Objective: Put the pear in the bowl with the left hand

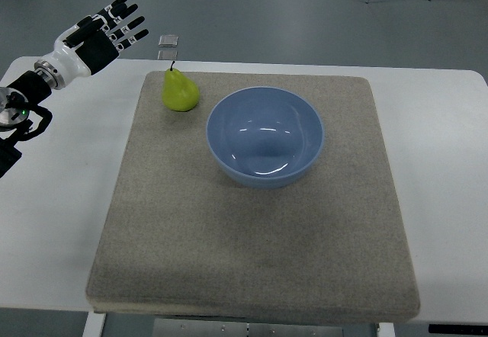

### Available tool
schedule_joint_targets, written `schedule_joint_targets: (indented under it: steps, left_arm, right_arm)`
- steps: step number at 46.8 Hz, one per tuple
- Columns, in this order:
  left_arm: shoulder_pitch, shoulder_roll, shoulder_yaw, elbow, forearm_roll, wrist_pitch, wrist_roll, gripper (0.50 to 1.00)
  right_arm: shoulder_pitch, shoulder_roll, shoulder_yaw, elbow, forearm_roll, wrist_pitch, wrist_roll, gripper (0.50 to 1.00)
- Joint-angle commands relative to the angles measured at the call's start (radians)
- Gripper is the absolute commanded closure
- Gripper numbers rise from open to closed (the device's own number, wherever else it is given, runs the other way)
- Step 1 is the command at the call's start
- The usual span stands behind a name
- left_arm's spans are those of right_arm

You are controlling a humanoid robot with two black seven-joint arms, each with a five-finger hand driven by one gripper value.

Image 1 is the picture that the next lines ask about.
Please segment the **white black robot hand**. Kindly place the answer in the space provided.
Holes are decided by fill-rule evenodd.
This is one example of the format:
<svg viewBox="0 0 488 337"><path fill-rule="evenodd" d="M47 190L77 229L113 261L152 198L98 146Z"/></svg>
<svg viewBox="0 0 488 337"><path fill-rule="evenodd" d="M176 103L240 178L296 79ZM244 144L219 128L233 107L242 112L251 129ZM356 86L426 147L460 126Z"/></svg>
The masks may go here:
<svg viewBox="0 0 488 337"><path fill-rule="evenodd" d="M149 34L138 27L143 16L132 18L138 5L115 0L62 32L53 51L34 64L34 71L51 89L60 90L74 79L97 74Z"/></svg>

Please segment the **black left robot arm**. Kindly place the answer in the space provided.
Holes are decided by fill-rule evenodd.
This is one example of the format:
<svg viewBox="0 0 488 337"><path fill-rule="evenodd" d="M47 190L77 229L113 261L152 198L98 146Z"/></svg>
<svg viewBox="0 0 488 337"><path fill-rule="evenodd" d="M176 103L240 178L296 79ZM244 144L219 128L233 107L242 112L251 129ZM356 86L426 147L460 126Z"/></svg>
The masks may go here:
<svg viewBox="0 0 488 337"><path fill-rule="evenodd" d="M35 71L27 71L1 88L1 132L11 134L1 139L1 175L22 157L17 143L32 140L50 125L53 114L40 102L51 93L47 79Z"/></svg>

